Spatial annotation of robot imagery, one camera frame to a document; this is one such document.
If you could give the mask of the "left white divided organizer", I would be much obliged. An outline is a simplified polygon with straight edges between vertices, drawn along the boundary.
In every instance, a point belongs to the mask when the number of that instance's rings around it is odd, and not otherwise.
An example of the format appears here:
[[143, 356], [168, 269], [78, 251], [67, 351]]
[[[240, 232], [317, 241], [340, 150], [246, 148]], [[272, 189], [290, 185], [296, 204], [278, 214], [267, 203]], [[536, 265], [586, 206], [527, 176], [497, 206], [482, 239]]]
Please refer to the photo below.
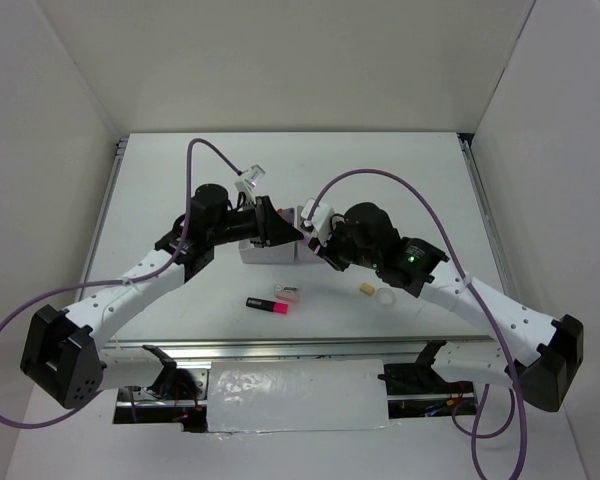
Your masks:
[[[294, 226], [294, 208], [278, 209], [277, 212], [288, 223]], [[240, 240], [238, 242], [238, 252], [241, 261], [244, 264], [259, 265], [283, 265], [292, 264], [295, 261], [296, 243], [293, 242], [277, 247], [266, 247], [257, 244], [254, 239]]]

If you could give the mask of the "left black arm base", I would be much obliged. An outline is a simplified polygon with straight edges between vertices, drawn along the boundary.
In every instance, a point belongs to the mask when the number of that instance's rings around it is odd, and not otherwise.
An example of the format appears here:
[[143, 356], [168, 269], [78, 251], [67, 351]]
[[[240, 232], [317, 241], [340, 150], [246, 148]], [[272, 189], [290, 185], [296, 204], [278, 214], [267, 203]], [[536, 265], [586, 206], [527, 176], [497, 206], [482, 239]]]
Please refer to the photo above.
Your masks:
[[208, 368], [184, 368], [166, 352], [143, 345], [142, 354], [155, 359], [159, 370], [147, 385], [118, 390], [113, 414], [115, 425], [178, 425], [183, 432], [206, 433]]

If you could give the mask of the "white divided organizer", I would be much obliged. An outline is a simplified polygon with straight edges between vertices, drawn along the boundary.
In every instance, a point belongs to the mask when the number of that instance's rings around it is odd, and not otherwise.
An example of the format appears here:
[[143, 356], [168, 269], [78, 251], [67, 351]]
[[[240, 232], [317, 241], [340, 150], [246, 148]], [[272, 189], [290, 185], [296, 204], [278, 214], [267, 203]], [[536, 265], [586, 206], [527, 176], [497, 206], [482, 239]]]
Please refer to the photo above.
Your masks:
[[302, 239], [296, 243], [296, 261], [298, 263], [322, 263], [316, 251], [326, 245], [331, 233], [331, 217], [334, 210], [327, 204], [319, 204], [315, 210], [314, 200], [309, 199], [304, 206], [299, 207], [295, 227], [302, 234]]
[[[288, 223], [294, 226], [294, 208], [278, 209], [277, 212]], [[296, 243], [293, 242], [277, 247], [266, 247], [257, 244], [254, 239], [240, 240], [238, 242], [238, 252], [241, 261], [244, 264], [259, 265], [283, 265], [292, 264], [295, 261]]]

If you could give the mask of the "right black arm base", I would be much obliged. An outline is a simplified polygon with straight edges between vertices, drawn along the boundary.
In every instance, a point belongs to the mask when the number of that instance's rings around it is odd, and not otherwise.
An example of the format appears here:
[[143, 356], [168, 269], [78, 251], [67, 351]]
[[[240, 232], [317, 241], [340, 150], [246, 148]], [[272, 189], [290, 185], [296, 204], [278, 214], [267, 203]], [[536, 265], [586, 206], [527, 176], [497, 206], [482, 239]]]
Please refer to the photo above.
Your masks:
[[446, 341], [430, 341], [414, 362], [384, 365], [378, 378], [386, 386], [390, 419], [476, 413], [473, 384], [446, 382], [432, 369], [434, 355], [447, 345]]

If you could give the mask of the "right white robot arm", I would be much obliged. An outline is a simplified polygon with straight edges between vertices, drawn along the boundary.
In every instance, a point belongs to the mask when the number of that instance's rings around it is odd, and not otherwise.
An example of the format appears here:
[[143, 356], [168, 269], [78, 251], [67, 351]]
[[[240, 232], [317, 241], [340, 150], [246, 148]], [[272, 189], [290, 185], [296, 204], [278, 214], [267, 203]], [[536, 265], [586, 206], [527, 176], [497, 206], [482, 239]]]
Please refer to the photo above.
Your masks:
[[571, 315], [537, 312], [468, 274], [441, 249], [403, 237], [388, 214], [364, 202], [337, 214], [320, 204], [305, 212], [316, 227], [313, 250], [337, 271], [355, 265], [384, 283], [436, 305], [493, 339], [497, 347], [471, 359], [471, 348], [433, 343], [425, 348], [416, 379], [428, 392], [449, 382], [520, 387], [522, 399], [546, 412], [560, 409], [584, 356], [584, 326]]

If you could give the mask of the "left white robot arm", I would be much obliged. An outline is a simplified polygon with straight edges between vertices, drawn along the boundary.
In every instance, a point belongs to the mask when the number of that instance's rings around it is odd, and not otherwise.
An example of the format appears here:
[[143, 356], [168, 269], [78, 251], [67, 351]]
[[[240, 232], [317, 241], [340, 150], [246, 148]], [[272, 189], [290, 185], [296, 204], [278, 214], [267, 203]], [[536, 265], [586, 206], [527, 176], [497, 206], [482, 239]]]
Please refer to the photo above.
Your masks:
[[65, 409], [77, 409], [100, 391], [122, 387], [139, 386], [156, 399], [167, 398], [176, 390], [178, 377], [171, 357], [152, 345], [106, 351], [108, 341], [204, 269], [215, 247], [241, 240], [277, 247], [301, 238], [268, 197], [238, 210], [231, 207], [224, 187], [202, 185], [182, 221], [121, 278], [97, 283], [94, 294], [61, 310], [46, 305], [33, 315], [20, 369]]

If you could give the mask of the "clear tape roll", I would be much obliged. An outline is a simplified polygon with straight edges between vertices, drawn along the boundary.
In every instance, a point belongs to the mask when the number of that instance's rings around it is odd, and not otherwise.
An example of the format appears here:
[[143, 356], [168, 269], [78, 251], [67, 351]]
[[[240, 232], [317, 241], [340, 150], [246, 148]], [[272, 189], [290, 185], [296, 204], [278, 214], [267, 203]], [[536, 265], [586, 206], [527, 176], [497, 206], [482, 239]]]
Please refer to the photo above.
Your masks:
[[379, 288], [375, 293], [376, 303], [384, 309], [391, 309], [396, 304], [396, 295], [390, 288]]

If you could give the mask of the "right white divided organizer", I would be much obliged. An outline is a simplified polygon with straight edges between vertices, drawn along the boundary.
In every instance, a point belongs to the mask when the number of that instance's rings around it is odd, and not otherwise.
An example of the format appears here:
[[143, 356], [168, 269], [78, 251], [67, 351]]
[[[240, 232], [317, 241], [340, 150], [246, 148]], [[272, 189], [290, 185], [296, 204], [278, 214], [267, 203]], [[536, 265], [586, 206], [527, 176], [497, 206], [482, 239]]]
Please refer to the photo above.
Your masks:
[[327, 204], [319, 204], [315, 210], [314, 200], [309, 199], [304, 206], [299, 207], [295, 227], [302, 234], [302, 239], [296, 243], [296, 261], [298, 263], [322, 263], [316, 251], [326, 245], [331, 233], [331, 217], [334, 210]]

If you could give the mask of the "black pink highlighter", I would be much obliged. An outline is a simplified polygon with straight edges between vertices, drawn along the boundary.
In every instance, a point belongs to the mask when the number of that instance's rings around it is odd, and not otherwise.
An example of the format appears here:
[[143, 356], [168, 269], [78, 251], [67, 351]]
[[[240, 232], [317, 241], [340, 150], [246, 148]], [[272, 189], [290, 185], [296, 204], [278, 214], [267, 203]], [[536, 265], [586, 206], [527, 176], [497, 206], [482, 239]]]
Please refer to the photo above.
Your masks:
[[280, 315], [287, 315], [289, 312], [288, 304], [254, 297], [248, 297], [246, 299], [245, 305], [248, 308]]

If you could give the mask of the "tan eraser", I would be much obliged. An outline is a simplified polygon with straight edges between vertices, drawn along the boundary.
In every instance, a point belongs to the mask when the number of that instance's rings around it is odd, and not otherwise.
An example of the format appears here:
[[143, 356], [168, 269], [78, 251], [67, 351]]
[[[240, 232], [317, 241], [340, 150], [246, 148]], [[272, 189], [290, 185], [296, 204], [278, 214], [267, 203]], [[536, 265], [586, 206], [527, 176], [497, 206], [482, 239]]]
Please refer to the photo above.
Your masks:
[[373, 296], [375, 288], [367, 283], [362, 283], [359, 287], [359, 291], [366, 296]]

